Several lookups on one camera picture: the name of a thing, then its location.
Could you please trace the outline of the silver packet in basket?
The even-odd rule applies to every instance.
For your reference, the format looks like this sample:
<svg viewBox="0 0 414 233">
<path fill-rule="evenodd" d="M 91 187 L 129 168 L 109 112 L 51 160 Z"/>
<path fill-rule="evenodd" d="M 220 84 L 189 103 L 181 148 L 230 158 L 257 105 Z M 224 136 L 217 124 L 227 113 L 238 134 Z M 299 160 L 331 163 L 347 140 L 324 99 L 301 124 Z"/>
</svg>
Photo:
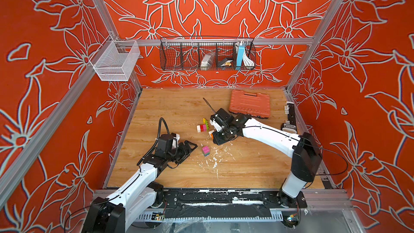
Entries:
<svg viewBox="0 0 414 233">
<path fill-rule="evenodd" d="M 215 54 L 214 53 L 206 54 L 201 61 L 200 70 L 207 71 L 213 66 L 214 63 L 215 63 Z"/>
</svg>

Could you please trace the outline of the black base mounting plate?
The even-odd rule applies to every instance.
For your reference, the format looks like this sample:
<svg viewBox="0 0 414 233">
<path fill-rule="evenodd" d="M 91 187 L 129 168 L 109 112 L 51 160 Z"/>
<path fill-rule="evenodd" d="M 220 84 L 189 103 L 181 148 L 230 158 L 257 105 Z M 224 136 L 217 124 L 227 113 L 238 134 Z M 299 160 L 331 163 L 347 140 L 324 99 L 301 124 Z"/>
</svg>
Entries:
<svg viewBox="0 0 414 233">
<path fill-rule="evenodd" d="M 303 193 L 287 203 L 278 199 L 277 189 L 166 188 L 163 202 L 149 207 L 139 222 L 281 222 L 299 216 L 307 208 Z"/>
</svg>

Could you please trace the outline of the orange plastic tool case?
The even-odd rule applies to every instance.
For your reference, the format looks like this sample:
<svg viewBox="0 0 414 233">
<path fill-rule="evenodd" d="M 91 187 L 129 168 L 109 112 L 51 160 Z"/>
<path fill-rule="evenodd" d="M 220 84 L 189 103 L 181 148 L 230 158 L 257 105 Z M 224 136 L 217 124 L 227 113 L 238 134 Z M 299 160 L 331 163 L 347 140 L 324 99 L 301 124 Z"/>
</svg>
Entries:
<svg viewBox="0 0 414 233">
<path fill-rule="evenodd" d="M 268 119 L 271 116 L 270 96 L 262 93 L 249 93 L 233 90 L 229 111 L 234 114 L 247 114 L 253 117 Z"/>
</svg>

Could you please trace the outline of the clear plastic wall bin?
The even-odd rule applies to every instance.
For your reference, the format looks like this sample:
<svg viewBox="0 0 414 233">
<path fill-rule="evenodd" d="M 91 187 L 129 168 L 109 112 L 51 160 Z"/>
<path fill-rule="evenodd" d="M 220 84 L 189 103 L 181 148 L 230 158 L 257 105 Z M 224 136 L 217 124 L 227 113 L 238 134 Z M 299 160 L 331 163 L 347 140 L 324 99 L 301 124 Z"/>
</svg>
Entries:
<svg viewBox="0 0 414 233">
<path fill-rule="evenodd" d="M 127 82 L 136 79 L 136 63 L 141 56 L 137 42 L 107 41 L 91 61 L 101 81 Z"/>
</svg>

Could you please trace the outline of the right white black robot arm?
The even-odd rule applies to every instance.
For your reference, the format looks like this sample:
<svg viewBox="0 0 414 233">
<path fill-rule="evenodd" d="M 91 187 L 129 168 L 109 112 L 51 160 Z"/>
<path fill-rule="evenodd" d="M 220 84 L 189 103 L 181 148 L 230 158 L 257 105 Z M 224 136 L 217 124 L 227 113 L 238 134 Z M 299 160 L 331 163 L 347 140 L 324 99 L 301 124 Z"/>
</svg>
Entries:
<svg viewBox="0 0 414 233">
<path fill-rule="evenodd" d="M 291 158 L 291 170 L 277 194 L 277 202 L 288 208 L 296 202 L 301 190 L 312 183 L 322 163 L 322 150 L 309 133 L 298 135 L 265 125 L 246 114 L 236 116 L 219 109 L 210 117 L 213 143 L 222 145 L 239 137 L 262 142 Z"/>
</svg>

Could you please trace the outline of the black handheld scraper tool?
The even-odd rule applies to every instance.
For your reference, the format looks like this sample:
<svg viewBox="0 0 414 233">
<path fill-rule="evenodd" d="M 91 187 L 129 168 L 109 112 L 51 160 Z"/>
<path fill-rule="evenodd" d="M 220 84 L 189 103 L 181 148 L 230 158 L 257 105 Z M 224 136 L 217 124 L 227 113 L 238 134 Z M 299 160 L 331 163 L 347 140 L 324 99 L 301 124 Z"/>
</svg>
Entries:
<svg viewBox="0 0 414 233">
<path fill-rule="evenodd" d="M 288 133 L 297 134 L 296 117 L 294 103 L 287 101 L 284 106 L 284 112 L 287 115 L 287 120 L 281 125 L 281 130 Z"/>
</svg>

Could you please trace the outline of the light blue box in basket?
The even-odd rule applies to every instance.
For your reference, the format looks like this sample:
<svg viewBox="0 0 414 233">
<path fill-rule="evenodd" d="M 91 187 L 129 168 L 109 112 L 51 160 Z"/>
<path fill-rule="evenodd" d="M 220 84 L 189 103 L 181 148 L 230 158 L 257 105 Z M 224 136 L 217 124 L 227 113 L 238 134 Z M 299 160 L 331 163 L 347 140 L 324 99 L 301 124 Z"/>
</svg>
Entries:
<svg viewBox="0 0 414 233">
<path fill-rule="evenodd" d="M 245 54 L 245 46 L 241 44 L 237 49 L 236 70 L 240 70 L 243 63 L 243 56 Z"/>
</svg>

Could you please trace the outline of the magenta lego brick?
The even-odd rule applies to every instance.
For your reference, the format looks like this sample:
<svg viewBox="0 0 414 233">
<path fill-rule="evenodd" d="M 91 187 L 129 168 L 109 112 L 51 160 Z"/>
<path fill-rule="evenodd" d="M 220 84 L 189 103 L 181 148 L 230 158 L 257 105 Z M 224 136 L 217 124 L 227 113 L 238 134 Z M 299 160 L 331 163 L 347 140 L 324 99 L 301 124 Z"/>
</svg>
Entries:
<svg viewBox="0 0 414 233">
<path fill-rule="evenodd" d="M 204 154 L 204 153 L 208 153 L 208 152 L 210 152 L 210 148 L 209 148 L 208 146 L 204 146 L 204 147 L 202 148 L 202 152 L 203 152 L 203 154 Z"/>
</svg>

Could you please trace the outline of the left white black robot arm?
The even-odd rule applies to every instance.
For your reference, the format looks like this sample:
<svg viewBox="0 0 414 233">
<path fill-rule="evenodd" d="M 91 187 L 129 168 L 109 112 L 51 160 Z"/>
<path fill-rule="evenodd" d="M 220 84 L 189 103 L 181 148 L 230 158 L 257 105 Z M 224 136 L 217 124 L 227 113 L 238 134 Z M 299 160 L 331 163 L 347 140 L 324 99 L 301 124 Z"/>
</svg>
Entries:
<svg viewBox="0 0 414 233">
<path fill-rule="evenodd" d="M 124 233 L 151 207 L 165 203 L 164 187 L 155 180 L 166 169 L 177 168 L 198 147 L 169 130 L 163 118 L 158 121 L 157 136 L 149 151 L 138 161 L 138 170 L 115 192 L 106 198 L 97 197 L 89 206 L 83 233 Z"/>
</svg>

